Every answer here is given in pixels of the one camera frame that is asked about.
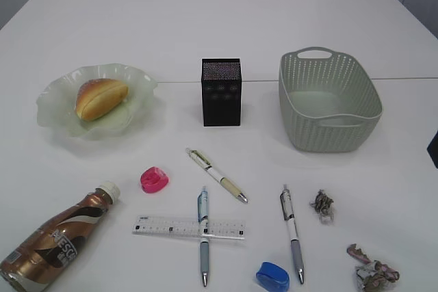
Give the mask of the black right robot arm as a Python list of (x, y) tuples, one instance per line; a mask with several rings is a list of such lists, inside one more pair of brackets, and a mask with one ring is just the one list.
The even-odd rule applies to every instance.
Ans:
[(436, 132), (435, 136), (430, 141), (427, 147), (427, 152), (434, 166), (438, 168), (438, 132)]

